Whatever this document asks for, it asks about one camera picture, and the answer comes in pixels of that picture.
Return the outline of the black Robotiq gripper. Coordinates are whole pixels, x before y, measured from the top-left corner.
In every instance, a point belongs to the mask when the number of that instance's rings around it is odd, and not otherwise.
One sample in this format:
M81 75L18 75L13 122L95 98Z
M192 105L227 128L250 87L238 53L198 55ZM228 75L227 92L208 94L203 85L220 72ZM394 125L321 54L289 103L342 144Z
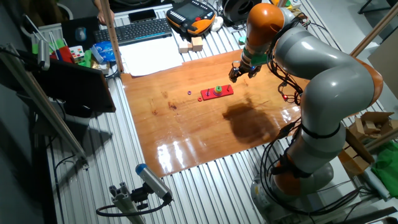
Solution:
M261 71L261 66L250 66L250 64L237 60L232 62L232 67L228 76L233 83L236 83L240 75L247 73L249 78L254 78Z

